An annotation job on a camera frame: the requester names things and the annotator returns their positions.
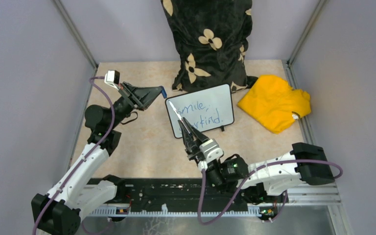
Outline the blue marker cap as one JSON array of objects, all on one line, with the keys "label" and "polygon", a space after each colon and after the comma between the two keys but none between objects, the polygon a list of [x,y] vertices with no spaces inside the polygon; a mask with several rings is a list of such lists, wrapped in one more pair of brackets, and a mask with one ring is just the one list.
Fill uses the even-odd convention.
[{"label": "blue marker cap", "polygon": [[166,90],[165,90],[164,86],[160,86],[160,88],[161,88],[161,94],[162,94],[163,98],[166,99],[167,98],[167,93],[166,93]]}]

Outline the blue capped whiteboard marker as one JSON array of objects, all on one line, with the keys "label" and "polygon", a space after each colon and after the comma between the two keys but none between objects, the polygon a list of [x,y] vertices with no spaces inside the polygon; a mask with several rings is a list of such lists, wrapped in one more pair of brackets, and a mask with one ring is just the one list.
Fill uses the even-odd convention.
[{"label": "blue capped whiteboard marker", "polygon": [[177,116],[178,120],[180,120],[181,122],[183,122],[183,118],[181,117],[181,115],[178,113],[177,109],[175,108],[174,104],[169,101],[169,105],[171,106],[172,110],[174,111],[175,115]]}]

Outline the small whiteboard black frame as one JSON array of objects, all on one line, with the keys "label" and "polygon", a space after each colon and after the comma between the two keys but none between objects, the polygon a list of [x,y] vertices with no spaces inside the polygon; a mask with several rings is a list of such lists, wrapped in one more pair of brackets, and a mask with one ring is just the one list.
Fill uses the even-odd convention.
[{"label": "small whiteboard black frame", "polygon": [[165,100],[165,106],[173,135],[177,139],[182,137],[181,128],[169,101],[181,117],[201,132],[231,125],[235,121],[231,88],[228,84],[169,97]]}]

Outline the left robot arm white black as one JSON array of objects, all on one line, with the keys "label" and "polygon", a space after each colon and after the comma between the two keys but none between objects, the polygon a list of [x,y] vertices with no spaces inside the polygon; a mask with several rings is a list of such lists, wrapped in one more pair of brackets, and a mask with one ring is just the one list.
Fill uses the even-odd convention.
[{"label": "left robot arm white black", "polygon": [[80,157],[46,194],[33,197],[33,234],[42,230],[51,235],[73,235],[99,206],[126,199],[125,182],[119,177],[108,175],[92,186],[88,182],[118,146],[121,132],[114,128],[138,110],[146,110],[159,95],[166,97],[166,92],[162,86],[135,87],[127,82],[113,86],[121,95],[115,102],[94,86],[110,106],[93,104],[86,108],[85,126],[91,133]]}]

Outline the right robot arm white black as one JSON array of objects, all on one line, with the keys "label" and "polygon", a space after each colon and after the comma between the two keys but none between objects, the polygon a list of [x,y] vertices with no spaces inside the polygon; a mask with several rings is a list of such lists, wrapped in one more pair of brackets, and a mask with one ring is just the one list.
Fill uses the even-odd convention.
[{"label": "right robot arm white black", "polygon": [[319,186],[331,184],[336,179],[331,167],[338,168],[338,165],[329,162],[319,146],[294,143],[291,151],[254,164],[247,164],[238,154],[222,161],[224,151],[215,139],[204,135],[184,117],[178,124],[188,159],[196,162],[203,180],[221,193],[258,186],[257,198],[268,202],[302,183]]}]

